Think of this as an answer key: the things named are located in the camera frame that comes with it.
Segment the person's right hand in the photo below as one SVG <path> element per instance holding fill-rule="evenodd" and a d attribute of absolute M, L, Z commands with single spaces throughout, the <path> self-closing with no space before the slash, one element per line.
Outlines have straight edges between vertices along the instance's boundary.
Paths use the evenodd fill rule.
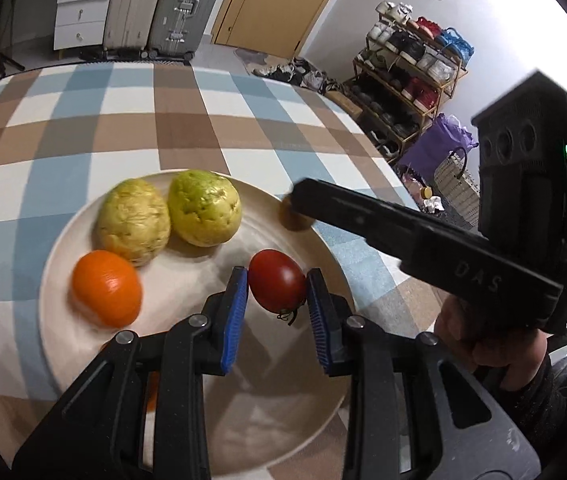
<path fill-rule="evenodd" d="M 468 324 L 466 304 L 453 295 L 443 301 L 434 324 L 434 333 L 470 372 L 479 366 L 506 367 L 500 387 L 517 391 L 535 377 L 547 354 L 547 336 L 540 330 L 485 338 Z"/>

